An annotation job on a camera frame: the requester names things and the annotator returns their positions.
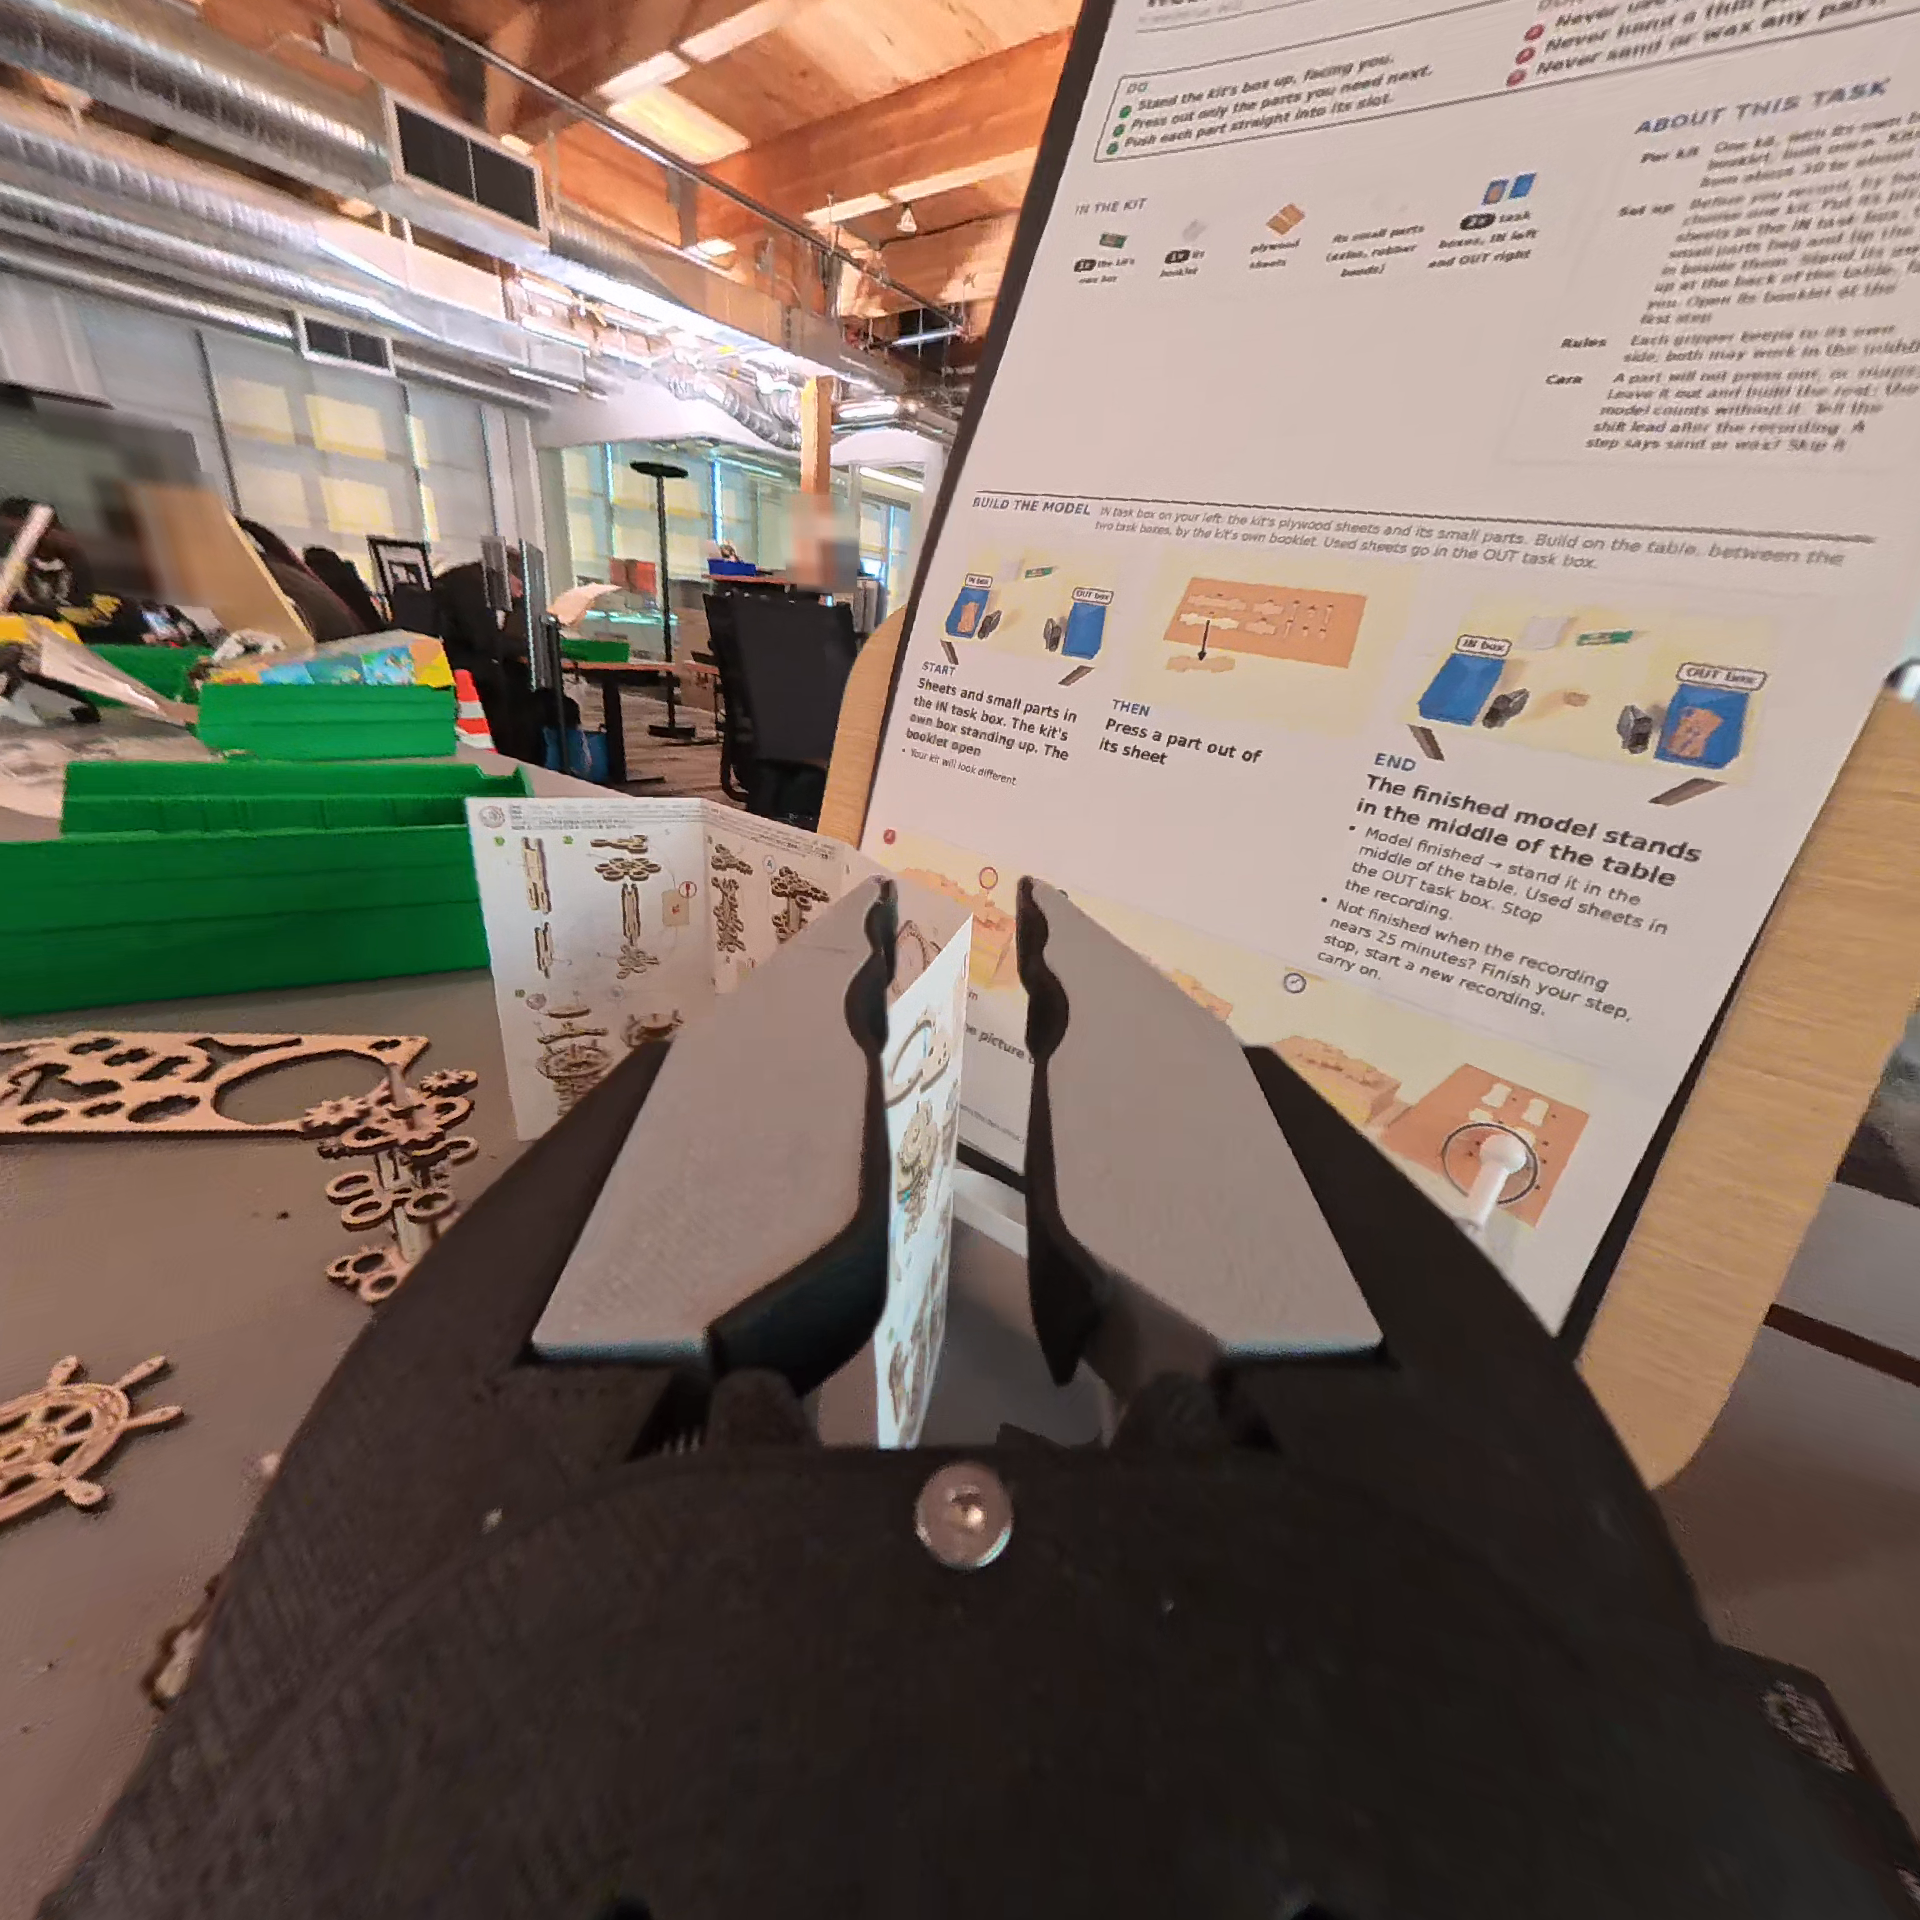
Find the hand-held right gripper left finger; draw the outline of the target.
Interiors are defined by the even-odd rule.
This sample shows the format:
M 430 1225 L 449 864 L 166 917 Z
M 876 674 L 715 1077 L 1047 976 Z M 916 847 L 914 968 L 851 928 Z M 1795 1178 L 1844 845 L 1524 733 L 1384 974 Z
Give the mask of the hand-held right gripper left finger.
M 800 1396 L 889 1291 L 882 1051 L 899 887 L 864 877 L 662 1053 L 535 1328 L 561 1361 L 773 1372 Z

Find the large green plastic bin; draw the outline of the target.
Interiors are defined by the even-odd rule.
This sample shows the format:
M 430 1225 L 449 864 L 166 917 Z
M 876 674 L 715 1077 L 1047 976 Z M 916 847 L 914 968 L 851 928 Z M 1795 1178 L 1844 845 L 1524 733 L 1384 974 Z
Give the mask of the large green plastic bin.
M 468 801 L 535 796 L 526 770 L 468 761 L 73 761 L 61 832 L 260 834 L 466 826 Z
M 100 832 L 3 845 L 3 1011 L 486 968 L 468 827 Z

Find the black floor lamp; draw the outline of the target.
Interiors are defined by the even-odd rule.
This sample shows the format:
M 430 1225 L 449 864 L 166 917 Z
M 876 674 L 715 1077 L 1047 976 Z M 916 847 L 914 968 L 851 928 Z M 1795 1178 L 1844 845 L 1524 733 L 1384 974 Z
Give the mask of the black floor lamp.
M 675 575 L 671 569 L 671 536 L 668 536 L 668 509 L 667 509 L 667 485 L 668 481 L 689 477 L 689 470 L 675 461 L 664 461 L 657 458 L 639 458 L 630 460 L 628 468 L 652 483 L 655 491 L 655 523 L 657 523 L 657 565 L 655 565 L 655 600 L 660 626 L 660 670 L 667 674 L 664 685 L 664 719 L 649 724 L 652 738 L 659 738 L 671 745 L 680 747 L 709 747 L 717 744 L 717 733 L 700 725 L 693 716 L 682 713 L 682 676 L 678 668 L 685 660 L 678 656 L 678 638 L 676 638 L 676 607 L 675 607 Z

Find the printed paper sheet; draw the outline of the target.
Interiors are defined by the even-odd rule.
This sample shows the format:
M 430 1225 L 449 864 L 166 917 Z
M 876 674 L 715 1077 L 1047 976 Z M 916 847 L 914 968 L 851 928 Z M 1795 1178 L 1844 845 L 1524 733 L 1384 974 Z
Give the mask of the printed paper sheet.
M 208 761 L 194 731 L 128 708 L 109 708 L 98 724 L 56 719 L 4 702 L 3 837 L 59 834 L 73 763 Z

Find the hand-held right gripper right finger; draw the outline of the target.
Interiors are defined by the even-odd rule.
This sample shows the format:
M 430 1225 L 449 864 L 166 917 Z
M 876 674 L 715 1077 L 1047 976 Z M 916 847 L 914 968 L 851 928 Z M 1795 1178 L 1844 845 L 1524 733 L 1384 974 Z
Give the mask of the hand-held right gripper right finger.
M 1027 1280 L 1055 1379 L 1117 1396 L 1225 1361 L 1381 1348 L 1231 1026 L 1047 880 L 1024 877 Z

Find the wooden ship wheel part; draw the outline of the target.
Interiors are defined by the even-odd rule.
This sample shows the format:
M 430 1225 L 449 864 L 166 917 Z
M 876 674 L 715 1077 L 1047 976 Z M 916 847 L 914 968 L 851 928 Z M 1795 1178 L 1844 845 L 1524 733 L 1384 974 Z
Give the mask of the wooden ship wheel part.
M 148 1427 L 183 1420 L 183 1406 L 134 1404 L 139 1387 L 173 1361 L 146 1355 L 117 1378 L 95 1378 L 78 1354 L 59 1355 L 46 1378 L 3 1404 L 3 1525 L 43 1511 L 92 1511 L 109 1499 L 98 1473 L 112 1453 Z

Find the folded paper instruction booklet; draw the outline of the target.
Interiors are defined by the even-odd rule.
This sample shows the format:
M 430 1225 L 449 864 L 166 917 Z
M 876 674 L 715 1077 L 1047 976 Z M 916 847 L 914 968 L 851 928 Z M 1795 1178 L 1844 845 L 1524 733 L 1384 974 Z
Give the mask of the folded paper instruction booklet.
M 541 1140 L 647 1043 L 700 1026 L 854 886 L 821 832 L 717 801 L 471 801 L 468 826 L 516 1137 Z M 923 1440 L 949 1322 L 972 912 L 896 880 L 880 1093 L 887 1291 L 841 1391 L 880 1447 Z

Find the plywood sheet with round hole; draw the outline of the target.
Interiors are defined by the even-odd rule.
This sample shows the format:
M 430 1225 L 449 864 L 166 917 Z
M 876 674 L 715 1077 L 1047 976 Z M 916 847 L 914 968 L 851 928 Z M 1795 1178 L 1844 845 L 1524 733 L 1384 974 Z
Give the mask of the plywood sheet with round hole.
M 263 1034 L 95 1026 L 3 1046 L 3 1140 L 292 1137 L 300 1118 L 247 1120 L 224 1101 L 263 1074 L 348 1060 L 413 1068 L 414 1034 Z

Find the small green plastic bin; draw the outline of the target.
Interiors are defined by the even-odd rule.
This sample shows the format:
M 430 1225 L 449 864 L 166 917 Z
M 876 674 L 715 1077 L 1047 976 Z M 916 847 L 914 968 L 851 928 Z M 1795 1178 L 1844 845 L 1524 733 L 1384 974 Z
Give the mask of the small green plastic bin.
M 459 698 L 429 684 L 220 684 L 200 687 L 199 740 L 283 761 L 444 758 Z

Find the silver air duct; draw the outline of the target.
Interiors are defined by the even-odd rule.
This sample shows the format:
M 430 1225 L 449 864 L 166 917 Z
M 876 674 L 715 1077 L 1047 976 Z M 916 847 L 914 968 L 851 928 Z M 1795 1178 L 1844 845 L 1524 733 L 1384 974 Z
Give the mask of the silver air duct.
M 541 165 L 361 73 L 340 88 L 179 3 L 3 5 L 4 232 L 342 324 L 549 403 L 639 371 L 792 446 L 808 375 L 860 373 L 825 317 L 586 208 Z

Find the colourful printed box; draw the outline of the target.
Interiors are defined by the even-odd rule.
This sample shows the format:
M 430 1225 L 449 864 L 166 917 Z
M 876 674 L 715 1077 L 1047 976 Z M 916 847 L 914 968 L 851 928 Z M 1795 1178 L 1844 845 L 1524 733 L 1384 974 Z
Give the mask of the colourful printed box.
M 457 674 L 442 640 L 410 631 L 350 635 L 311 651 L 249 651 L 214 660 L 203 689 L 214 684 L 422 685 L 452 689 Z

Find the small wooden gear pieces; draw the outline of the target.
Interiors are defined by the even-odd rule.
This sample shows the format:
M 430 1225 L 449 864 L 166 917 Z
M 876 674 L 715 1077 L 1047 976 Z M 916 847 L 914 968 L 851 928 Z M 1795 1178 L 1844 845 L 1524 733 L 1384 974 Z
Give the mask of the small wooden gear pieces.
M 317 1101 L 300 1136 L 342 1163 L 324 1188 L 355 1246 L 326 1278 L 363 1303 L 392 1297 L 462 1211 L 455 1174 L 479 1153 L 466 1134 L 479 1071 L 440 1068 L 410 1083 L 399 1068 L 363 1095 Z

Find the printed instruction poster board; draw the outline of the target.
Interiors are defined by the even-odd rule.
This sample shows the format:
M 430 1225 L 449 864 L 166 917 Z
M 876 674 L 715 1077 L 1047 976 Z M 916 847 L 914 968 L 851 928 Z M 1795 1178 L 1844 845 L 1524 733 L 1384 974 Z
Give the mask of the printed instruction poster board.
M 1554 1330 L 1917 623 L 1918 5 L 1084 3 L 862 849 L 1022 876 Z

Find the light wooden partition board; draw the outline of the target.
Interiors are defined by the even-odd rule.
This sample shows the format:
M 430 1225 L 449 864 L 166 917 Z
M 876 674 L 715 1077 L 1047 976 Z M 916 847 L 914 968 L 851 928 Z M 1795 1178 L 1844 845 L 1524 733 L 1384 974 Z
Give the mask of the light wooden partition board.
M 1253 689 L 1084 702 L 1073 685 L 1062 712 L 1028 712 L 1055 684 L 1016 663 L 1006 705 L 985 705 L 980 674 L 937 654 L 931 674 L 905 672 L 921 774 L 965 774 L 980 761 L 963 722 L 1015 719 L 1003 733 L 1013 774 L 1027 747 L 1079 747 L 1082 771 L 1114 783 L 1139 758 L 1162 756 L 1146 793 L 1145 827 L 1096 827 L 1112 844 L 1142 842 L 1142 861 L 1179 865 L 1148 882 L 1148 905 L 1093 913 L 1177 988 L 1228 1024 L 1279 1120 L 1333 1233 L 1335 1202 L 1359 1200 L 1366 1227 L 1408 1200 L 1414 1248 L 1404 1270 L 1434 1275 L 1442 1255 L 1512 1262 L 1512 1283 L 1539 1318 L 1573 1342 L 1576 1367 L 1651 1485 L 1677 1476 L 1718 1420 L 1828 1188 L 1880 1074 L 1879 1057 L 1917 999 L 1917 710 L 1876 698 L 1857 745 L 1795 857 L 1741 977 L 1645 1149 L 1646 1087 L 1603 1085 L 1603 1068 L 1553 1053 L 1563 1028 L 1586 1035 L 1599 1016 L 1544 997 L 1541 1020 L 1467 1011 L 1460 966 L 1430 962 L 1438 982 L 1393 985 L 1389 959 L 1413 957 L 1433 932 L 1413 908 L 1387 908 L 1389 939 L 1356 925 L 1379 901 L 1381 852 L 1438 886 L 1438 832 L 1401 823 L 1422 804 L 1404 788 L 1404 745 L 1381 725 L 1286 725 L 1255 733 Z M 1279 1040 L 1351 1042 L 1382 1068 L 1413 1068 L 1411 1089 L 1389 1095 L 1389 1120 L 1411 1122 L 1421 1095 L 1469 1112 L 1469 1081 L 1522 1068 L 1533 1089 L 1567 1095 L 1567 1118 L 1536 1126 L 1544 1174 L 1565 1204 L 1533 1223 L 1467 1225 L 1469 1200 L 1437 1167 L 1438 1146 L 1387 1148 L 1381 1120 L 1354 1124 L 1284 1062 Z

